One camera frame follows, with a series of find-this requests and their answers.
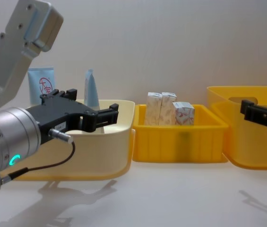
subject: light blue tube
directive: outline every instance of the light blue tube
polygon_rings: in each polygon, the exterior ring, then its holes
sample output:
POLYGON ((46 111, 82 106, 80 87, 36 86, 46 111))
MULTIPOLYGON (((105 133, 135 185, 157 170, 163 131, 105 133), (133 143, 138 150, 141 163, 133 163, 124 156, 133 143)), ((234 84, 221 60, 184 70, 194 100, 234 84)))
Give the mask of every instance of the light blue tube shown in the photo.
POLYGON ((40 95, 48 94, 56 88, 53 67, 28 69, 30 104, 41 104, 40 95))
POLYGON ((100 110, 99 98, 95 86, 93 70, 88 70, 85 75, 85 97, 84 104, 94 110, 100 110))

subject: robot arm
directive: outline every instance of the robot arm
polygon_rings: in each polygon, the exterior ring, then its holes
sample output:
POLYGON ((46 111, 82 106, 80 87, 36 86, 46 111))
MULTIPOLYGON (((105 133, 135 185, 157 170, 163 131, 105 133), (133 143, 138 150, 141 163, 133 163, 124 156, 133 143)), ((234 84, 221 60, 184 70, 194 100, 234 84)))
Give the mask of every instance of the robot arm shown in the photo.
POLYGON ((32 60, 51 49, 62 23, 63 17, 50 3, 17 3, 0 34, 0 107, 15 97, 32 60))
MULTIPOLYGON (((62 23, 63 17, 50 3, 19 0, 5 33, 0 34, 0 107, 14 98, 33 58, 51 49, 62 23)), ((33 155, 53 138, 71 143, 67 131, 93 132, 117 122, 117 104, 94 111, 75 101, 75 89, 54 90, 40 98, 41 105, 26 110, 0 111, 0 171, 33 155)), ((10 175, 0 178, 0 186, 11 179, 10 175)))

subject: red logo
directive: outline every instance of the red logo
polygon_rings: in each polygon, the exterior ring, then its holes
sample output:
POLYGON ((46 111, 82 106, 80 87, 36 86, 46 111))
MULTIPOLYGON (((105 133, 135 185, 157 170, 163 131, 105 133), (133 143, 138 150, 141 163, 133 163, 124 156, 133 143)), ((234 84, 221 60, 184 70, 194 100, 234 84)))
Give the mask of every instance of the red logo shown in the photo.
POLYGON ((41 93, 42 94, 49 94, 52 92, 52 84, 51 82, 45 78, 45 77, 42 77, 40 79, 40 90, 41 90, 41 93))

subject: cream plastic bin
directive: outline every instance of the cream plastic bin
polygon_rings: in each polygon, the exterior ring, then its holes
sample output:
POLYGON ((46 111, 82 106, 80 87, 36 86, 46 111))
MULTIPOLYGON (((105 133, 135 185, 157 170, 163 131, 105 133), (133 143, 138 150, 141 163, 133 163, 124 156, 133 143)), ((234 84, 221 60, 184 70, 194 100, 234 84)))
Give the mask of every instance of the cream plastic bin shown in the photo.
MULTIPOLYGON (((19 177, 23 181, 79 181, 105 180, 125 174, 131 164, 134 130, 131 129, 135 104, 125 100, 100 100, 100 108, 119 104, 118 122, 105 126, 104 134, 70 131, 76 144, 74 156, 65 164, 32 171, 19 177)), ((1 175, 23 167, 36 167, 64 160, 71 152, 71 145, 59 140, 43 144, 35 155, 4 170, 1 175)))

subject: screw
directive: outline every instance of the screw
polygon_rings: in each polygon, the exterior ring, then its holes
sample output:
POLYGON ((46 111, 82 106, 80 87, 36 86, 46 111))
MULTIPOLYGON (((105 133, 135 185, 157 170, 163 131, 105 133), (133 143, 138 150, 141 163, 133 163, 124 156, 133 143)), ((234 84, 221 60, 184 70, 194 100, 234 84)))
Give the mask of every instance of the screw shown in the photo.
POLYGON ((5 37, 5 34, 2 32, 0 33, 0 39, 3 39, 5 37))

